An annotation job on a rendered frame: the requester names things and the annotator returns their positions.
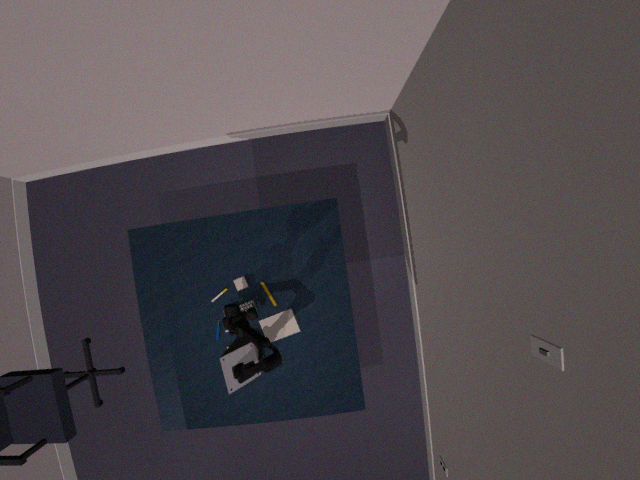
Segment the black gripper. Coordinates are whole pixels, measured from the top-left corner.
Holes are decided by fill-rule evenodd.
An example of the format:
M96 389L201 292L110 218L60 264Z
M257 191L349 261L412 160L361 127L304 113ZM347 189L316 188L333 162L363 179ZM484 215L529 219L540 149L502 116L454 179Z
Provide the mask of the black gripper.
M249 319L250 319L250 321L253 321L253 320L258 318L258 314L257 314L257 311L256 311L255 307L248 309L247 313L246 313L246 311L242 311L242 312L243 312L243 317L246 319L246 321L249 321ZM226 317L224 317L222 319L222 322L223 322L224 328L227 329L228 319L226 319Z

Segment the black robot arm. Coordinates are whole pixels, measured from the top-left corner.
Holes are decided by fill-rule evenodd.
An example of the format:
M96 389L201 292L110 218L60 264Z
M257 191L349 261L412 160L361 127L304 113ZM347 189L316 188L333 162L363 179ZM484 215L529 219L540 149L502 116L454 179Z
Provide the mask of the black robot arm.
M237 379L241 384L247 381L256 373L264 371L269 373L276 367L282 365L282 356L278 349L271 344L268 337L262 336L249 326L249 323L243 317L243 312L240 312L239 306L235 304L229 304L224 306L226 319L228 319L227 330L230 336L243 336L253 343L259 351L259 362L255 364L254 361L250 361L243 365L242 363L232 367L233 377ZM241 320L240 320L241 319ZM262 349L269 348L274 353L262 358Z

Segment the keyboard with white letter keys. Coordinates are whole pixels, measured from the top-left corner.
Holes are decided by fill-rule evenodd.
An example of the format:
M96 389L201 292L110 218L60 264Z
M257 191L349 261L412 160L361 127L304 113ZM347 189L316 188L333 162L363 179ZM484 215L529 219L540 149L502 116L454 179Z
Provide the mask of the keyboard with white letter keys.
M238 306L239 306L240 312L246 311L246 313L247 313L247 310L250 309L250 308L255 307L256 310L258 309L254 298L250 299L248 301L245 301L243 303L240 303L240 304L238 304ZM225 315L225 310L223 310L223 313ZM225 315L225 317L226 317L226 315Z

